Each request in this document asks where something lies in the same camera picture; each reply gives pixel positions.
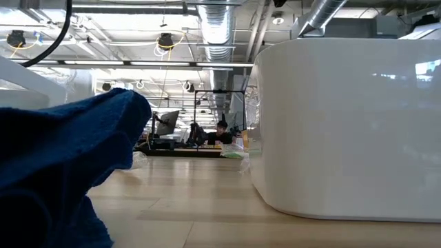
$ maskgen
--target monitor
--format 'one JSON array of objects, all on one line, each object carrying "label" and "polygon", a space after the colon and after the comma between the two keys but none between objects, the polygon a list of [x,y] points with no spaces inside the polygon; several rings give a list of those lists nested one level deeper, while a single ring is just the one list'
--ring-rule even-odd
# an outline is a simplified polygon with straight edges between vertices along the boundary
[{"label": "monitor", "polygon": [[158,122],[158,127],[156,128],[155,134],[168,135],[174,133],[174,128],[176,127],[176,121],[178,120],[179,110],[173,111],[161,116],[161,120],[164,123]]}]

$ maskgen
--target blue cloth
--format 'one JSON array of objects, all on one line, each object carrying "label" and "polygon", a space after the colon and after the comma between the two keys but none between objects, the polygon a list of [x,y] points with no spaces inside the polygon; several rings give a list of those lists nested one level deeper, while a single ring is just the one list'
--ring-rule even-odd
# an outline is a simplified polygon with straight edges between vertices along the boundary
[{"label": "blue cloth", "polygon": [[111,247],[86,193],[131,167],[151,116],[144,97],[122,89],[46,110],[0,108],[0,247]]}]

